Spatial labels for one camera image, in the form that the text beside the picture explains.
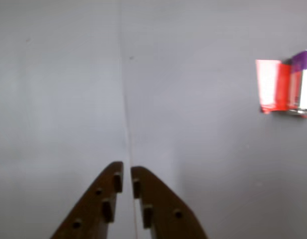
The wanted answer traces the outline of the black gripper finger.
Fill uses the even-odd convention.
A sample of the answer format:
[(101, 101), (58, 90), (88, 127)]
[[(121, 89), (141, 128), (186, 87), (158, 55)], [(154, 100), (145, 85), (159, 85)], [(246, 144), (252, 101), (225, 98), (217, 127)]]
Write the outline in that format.
[(114, 222), (117, 194), (123, 190), (123, 162), (110, 163), (85, 191), (53, 239), (106, 239)]
[(206, 239), (190, 207), (150, 170), (131, 168), (133, 196), (140, 201), (144, 229), (153, 239)]

